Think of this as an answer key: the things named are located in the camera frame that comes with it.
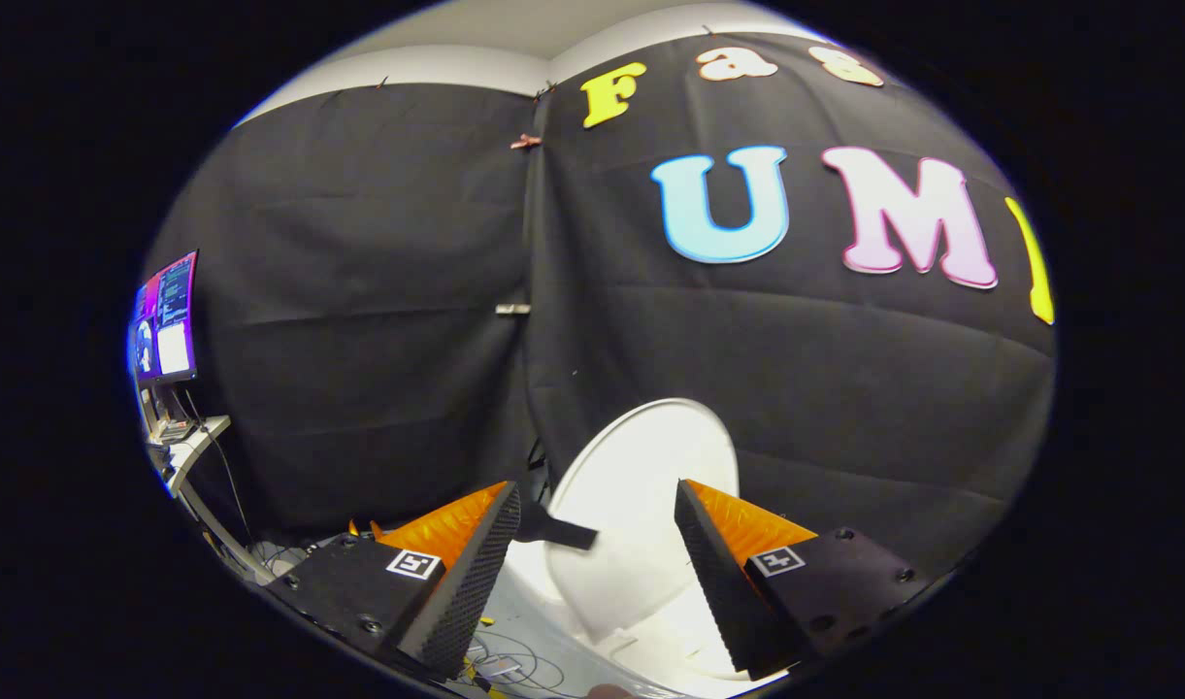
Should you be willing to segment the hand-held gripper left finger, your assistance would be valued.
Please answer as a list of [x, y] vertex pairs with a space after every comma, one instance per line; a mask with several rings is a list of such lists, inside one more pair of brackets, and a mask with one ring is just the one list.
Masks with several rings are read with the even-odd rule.
[[268, 584], [300, 618], [424, 680], [454, 680], [520, 522], [494, 483], [371, 539], [344, 534]]

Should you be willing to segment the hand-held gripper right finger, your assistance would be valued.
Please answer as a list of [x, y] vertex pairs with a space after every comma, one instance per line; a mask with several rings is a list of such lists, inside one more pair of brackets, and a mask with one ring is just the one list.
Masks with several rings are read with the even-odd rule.
[[933, 584], [857, 528], [815, 534], [690, 479], [674, 521], [731, 663], [752, 680], [843, 656]]

